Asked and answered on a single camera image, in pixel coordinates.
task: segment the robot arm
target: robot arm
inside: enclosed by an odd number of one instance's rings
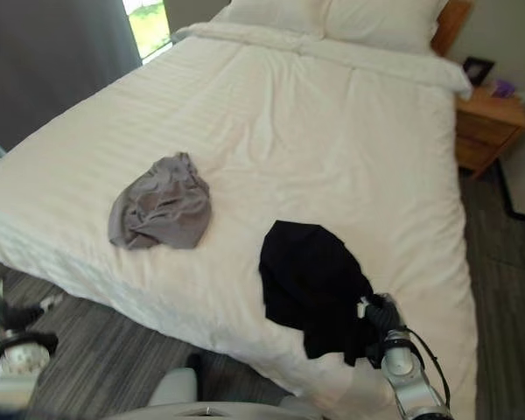
[[[447,402],[430,385],[424,372],[423,361],[410,349],[410,330],[406,328],[390,295],[384,295],[385,305],[380,308],[364,300],[365,317],[384,332],[385,349],[381,371],[395,392],[396,404],[403,420],[452,420],[449,411],[449,389],[441,368],[432,360],[442,375]],[[433,356],[427,346],[424,347]]]
[[[0,280],[0,408],[27,406],[39,374],[54,353],[58,339],[52,333],[27,331],[26,328],[62,300],[48,297],[39,304],[17,308],[5,298]]]

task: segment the gray shirt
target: gray shirt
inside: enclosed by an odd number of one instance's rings
[[[158,160],[116,199],[108,238],[126,249],[197,246],[210,221],[208,184],[186,153]]]

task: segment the floor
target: floor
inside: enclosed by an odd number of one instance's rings
[[[525,420],[525,222],[505,214],[495,173],[474,182],[462,178],[461,186],[479,323],[477,419]],[[14,303],[57,290],[12,270],[5,275]],[[164,373],[198,350],[75,297],[37,327],[60,340],[33,400],[32,417],[42,420],[92,419],[141,407]],[[238,361],[204,357],[207,400],[275,404],[286,395]]]

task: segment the wall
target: wall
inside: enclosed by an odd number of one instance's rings
[[[171,32],[196,22],[207,22],[224,7],[229,0],[164,0]]]
[[[496,61],[490,77],[525,90],[525,0],[475,0],[449,57],[462,62],[469,55]],[[502,163],[514,210],[525,214],[525,137]]]

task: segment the wooden nightstand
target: wooden nightstand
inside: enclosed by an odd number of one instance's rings
[[[476,179],[525,131],[525,108],[517,98],[493,98],[486,87],[474,89],[470,101],[457,100],[459,166]]]

